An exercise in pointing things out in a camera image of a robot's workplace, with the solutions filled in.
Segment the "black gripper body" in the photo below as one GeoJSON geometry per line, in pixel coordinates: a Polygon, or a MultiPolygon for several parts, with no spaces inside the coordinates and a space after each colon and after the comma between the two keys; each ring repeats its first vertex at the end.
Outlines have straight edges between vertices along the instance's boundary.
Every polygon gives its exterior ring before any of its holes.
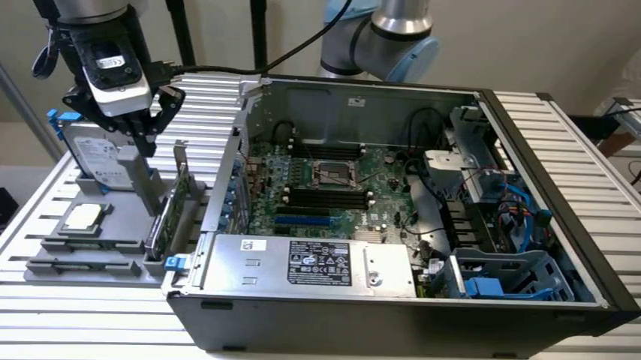
{"type": "Polygon", "coordinates": [[[60,50],[78,87],[110,90],[138,83],[151,62],[132,4],[58,4],[60,50]]]}

